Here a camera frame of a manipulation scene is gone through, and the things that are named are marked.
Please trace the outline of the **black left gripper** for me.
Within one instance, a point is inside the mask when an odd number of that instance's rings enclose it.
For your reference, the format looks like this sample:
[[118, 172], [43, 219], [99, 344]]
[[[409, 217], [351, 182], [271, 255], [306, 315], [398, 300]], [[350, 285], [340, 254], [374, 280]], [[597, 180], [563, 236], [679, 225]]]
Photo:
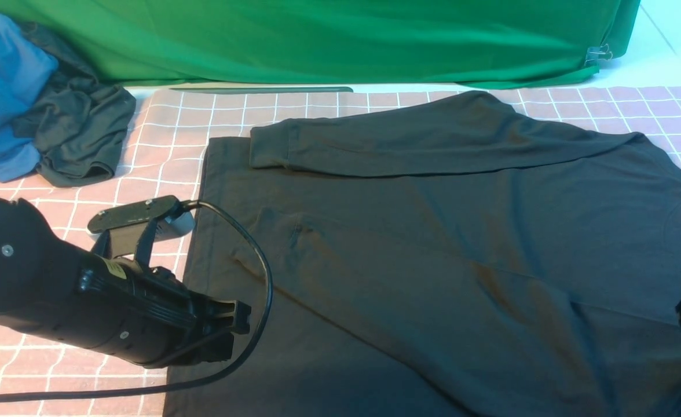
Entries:
[[163, 267], [133, 259], [84, 258], [78, 294], [107, 340], [96, 347], [147, 369], [229, 361], [250, 332], [251, 307], [189, 290]]

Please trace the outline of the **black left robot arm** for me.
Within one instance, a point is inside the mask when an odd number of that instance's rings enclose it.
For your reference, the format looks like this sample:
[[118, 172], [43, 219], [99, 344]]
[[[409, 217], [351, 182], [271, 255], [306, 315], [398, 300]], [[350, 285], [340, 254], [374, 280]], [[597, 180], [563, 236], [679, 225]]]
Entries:
[[189, 205], [157, 197], [100, 212], [90, 249], [62, 240], [33, 203], [0, 198], [0, 325], [144, 368], [229, 361], [250, 306], [189, 290], [150, 265], [153, 244], [194, 229]]

